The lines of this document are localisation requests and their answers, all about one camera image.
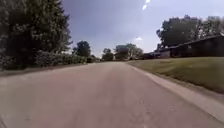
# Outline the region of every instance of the paved street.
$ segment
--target paved street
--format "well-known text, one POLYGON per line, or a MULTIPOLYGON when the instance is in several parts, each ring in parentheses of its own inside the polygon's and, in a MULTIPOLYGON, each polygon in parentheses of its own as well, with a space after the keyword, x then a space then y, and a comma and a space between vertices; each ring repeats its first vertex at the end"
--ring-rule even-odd
POLYGON ((224 127, 120 62, 0 78, 0 115, 8 128, 224 127))

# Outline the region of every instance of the cloud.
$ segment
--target cloud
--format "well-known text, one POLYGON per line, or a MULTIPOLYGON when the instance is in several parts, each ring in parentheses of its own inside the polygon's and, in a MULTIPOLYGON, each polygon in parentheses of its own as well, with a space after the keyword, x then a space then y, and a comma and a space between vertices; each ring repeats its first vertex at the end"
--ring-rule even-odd
POLYGON ((151 0, 146 0, 145 3, 148 4, 148 3, 150 3, 150 1, 151 1, 151 0))
POLYGON ((143 39, 141 37, 135 38, 135 41, 142 41, 143 39))
POLYGON ((147 8, 147 4, 145 4, 143 7, 142 7, 142 10, 145 10, 147 8))

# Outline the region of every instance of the yard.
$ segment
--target yard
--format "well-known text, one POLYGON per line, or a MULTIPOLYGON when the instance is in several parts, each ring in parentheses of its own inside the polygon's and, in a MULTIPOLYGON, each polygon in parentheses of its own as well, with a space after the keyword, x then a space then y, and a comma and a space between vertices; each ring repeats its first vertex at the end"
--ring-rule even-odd
POLYGON ((224 57, 139 60, 129 64, 224 93, 224 57))

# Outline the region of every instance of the curb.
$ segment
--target curb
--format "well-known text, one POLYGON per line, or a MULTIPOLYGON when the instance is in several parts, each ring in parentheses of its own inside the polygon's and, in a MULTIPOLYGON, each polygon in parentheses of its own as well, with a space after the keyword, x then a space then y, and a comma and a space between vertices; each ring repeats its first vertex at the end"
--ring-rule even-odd
POLYGON ((204 110, 211 116, 215 117, 217 120, 224 123, 224 104, 201 93, 197 93, 196 91, 190 90, 184 86, 178 85, 156 75, 153 75, 149 72, 140 70, 136 67, 131 66, 135 71, 147 76, 153 82, 158 85, 170 90, 171 92, 179 95, 186 101, 194 104, 200 109, 204 110))

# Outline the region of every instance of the roof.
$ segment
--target roof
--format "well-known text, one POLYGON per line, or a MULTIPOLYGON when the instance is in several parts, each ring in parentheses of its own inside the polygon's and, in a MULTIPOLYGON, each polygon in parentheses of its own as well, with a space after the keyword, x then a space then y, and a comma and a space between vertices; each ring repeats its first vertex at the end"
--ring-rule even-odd
POLYGON ((203 39, 189 41, 189 42, 186 42, 186 43, 183 43, 183 44, 179 44, 179 45, 176 45, 176 46, 172 46, 172 47, 169 47, 169 48, 164 48, 164 49, 161 49, 159 51, 160 52, 164 52, 164 51, 168 51, 170 49, 178 48, 180 46, 189 45, 189 44, 193 44, 193 43, 197 43, 197 42, 201 42, 201 41, 205 41, 205 40, 209 40, 209 39, 213 39, 213 38, 218 38, 218 37, 224 37, 224 34, 215 35, 215 36, 209 36, 209 37, 206 37, 206 38, 203 38, 203 39))

